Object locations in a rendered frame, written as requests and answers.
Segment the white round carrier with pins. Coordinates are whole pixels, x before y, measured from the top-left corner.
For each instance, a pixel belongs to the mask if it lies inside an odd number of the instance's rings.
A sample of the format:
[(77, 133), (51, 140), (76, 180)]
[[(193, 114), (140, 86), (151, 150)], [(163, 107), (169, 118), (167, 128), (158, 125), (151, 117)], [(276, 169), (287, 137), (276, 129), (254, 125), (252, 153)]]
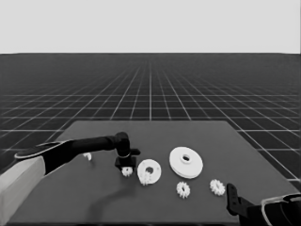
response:
[(145, 159), (145, 160), (141, 161), (140, 164), (138, 165), (137, 176), (138, 176), (139, 182), (140, 182), (140, 178), (141, 178), (142, 174), (145, 171), (148, 171), (152, 176), (150, 185), (157, 183), (162, 174), (160, 164), (153, 159)]

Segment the large thick white disc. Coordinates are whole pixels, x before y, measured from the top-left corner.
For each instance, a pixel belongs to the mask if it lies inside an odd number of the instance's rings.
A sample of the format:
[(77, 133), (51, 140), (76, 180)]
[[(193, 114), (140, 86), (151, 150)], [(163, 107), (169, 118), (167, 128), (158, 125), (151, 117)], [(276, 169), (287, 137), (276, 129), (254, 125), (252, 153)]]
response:
[(169, 154), (169, 166), (179, 176), (194, 179), (201, 174), (203, 161), (196, 151), (188, 147), (176, 147)]

